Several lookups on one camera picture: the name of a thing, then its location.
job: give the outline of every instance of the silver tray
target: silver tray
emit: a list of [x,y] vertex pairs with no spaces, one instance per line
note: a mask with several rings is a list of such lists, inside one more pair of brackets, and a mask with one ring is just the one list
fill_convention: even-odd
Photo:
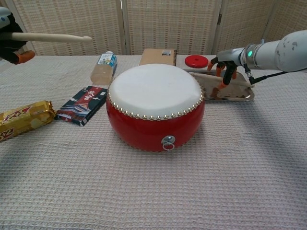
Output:
[[[186,72],[193,73],[204,73],[216,76],[215,70],[206,70],[206,69],[185,69]],[[221,72],[221,77],[225,74],[225,70]],[[217,87],[218,83],[216,81],[204,80],[202,78],[195,77],[196,80],[200,83],[200,85],[204,88],[204,96],[206,100],[216,101],[216,100],[227,100],[227,101],[251,101],[254,99],[255,95],[251,88],[247,88],[239,85],[228,85],[225,89],[222,89],[217,97],[211,97],[210,94],[212,90]],[[236,78],[240,81],[246,81],[244,76],[237,72]]]

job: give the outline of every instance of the beige screen panel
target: beige screen panel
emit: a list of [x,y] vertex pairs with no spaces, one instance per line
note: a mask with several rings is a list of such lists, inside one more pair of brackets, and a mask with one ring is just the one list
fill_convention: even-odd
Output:
[[123,54],[123,23],[119,0],[14,0],[29,33],[90,36],[93,42],[33,42],[38,55]]
[[280,40],[299,30],[307,30],[307,0],[279,0],[268,27],[266,41]]
[[178,54],[210,54],[219,0],[123,0],[130,52],[177,49]]
[[274,0],[223,0],[213,54],[260,43]]

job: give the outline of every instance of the table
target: table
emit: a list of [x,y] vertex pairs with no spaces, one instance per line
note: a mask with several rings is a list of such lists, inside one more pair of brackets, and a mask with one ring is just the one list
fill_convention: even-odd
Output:
[[[184,57],[177,65],[188,68]],[[115,76],[140,58],[119,56]],[[0,111],[40,100],[59,109],[91,84],[97,59],[1,65]],[[306,79],[292,73],[260,82],[251,102],[207,102],[196,135],[168,153],[124,144],[105,105],[84,127],[54,121],[0,142],[0,226],[307,229]]]

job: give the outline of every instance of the bottle label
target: bottle label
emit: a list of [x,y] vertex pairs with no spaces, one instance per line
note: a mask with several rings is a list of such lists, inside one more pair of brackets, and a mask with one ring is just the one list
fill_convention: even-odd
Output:
[[114,67],[116,66],[117,57],[115,54],[111,53],[105,53],[100,56],[100,59],[98,60],[98,65],[110,65],[114,71]]

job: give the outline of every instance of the red bottle cap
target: red bottle cap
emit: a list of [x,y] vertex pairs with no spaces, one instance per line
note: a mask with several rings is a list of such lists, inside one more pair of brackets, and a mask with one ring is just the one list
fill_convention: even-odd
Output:
[[187,66],[198,69],[206,67],[209,63],[208,59],[201,55],[190,55],[184,62]]

